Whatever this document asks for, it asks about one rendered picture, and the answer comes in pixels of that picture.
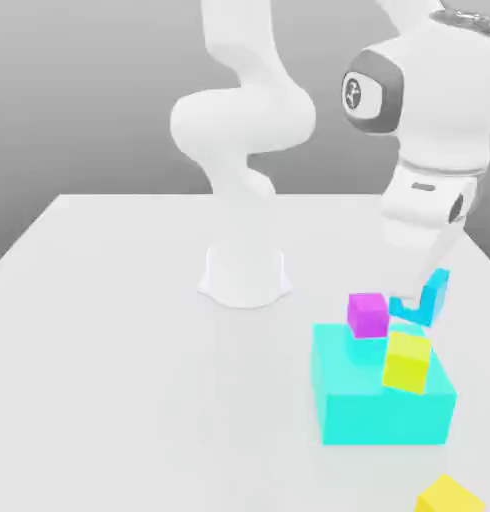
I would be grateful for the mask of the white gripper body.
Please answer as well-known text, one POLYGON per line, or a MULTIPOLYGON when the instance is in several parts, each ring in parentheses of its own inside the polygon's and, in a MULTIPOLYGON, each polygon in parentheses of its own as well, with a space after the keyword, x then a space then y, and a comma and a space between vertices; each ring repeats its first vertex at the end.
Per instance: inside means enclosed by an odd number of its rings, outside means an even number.
POLYGON ((381 197, 386 237, 434 236, 463 224, 477 197, 479 171, 397 166, 381 197))

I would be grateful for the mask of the small blue cube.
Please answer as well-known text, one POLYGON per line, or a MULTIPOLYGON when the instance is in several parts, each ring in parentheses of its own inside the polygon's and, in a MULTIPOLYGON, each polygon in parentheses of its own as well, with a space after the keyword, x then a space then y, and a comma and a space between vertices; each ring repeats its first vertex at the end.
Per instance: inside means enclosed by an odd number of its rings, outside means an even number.
POLYGON ((422 288, 419 306, 409 308, 398 297, 389 298, 389 314, 396 318, 423 326, 431 327, 439 316, 446 297, 450 272, 436 269, 422 288))

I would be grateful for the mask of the small magenta cube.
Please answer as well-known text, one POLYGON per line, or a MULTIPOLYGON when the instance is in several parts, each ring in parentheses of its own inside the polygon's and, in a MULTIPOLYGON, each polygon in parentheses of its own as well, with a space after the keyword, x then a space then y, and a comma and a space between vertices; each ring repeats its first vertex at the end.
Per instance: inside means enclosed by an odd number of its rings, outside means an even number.
POLYGON ((347 321, 355 338, 383 338, 388 334, 389 310, 381 293, 349 295, 347 321))

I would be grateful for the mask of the small yellow cube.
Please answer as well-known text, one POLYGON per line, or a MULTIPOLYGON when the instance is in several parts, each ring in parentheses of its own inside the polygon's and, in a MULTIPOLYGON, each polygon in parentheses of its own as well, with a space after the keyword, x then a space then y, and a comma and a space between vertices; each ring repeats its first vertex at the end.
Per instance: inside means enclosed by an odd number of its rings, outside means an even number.
POLYGON ((425 389, 431 357, 431 342, 425 336, 402 331, 389 335, 382 385, 414 394, 425 389))
POLYGON ((484 512, 485 502, 447 474, 421 492, 415 512, 484 512))

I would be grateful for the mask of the large cyan box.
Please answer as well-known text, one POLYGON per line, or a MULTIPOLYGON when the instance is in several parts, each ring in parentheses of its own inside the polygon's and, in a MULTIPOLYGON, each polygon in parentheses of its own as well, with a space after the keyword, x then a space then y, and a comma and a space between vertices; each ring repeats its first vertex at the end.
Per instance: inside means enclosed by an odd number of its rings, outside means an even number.
POLYGON ((457 393, 435 352, 421 394, 382 385, 388 339, 356 339, 348 324, 315 324, 311 381, 325 445, 440 445, 457 393))

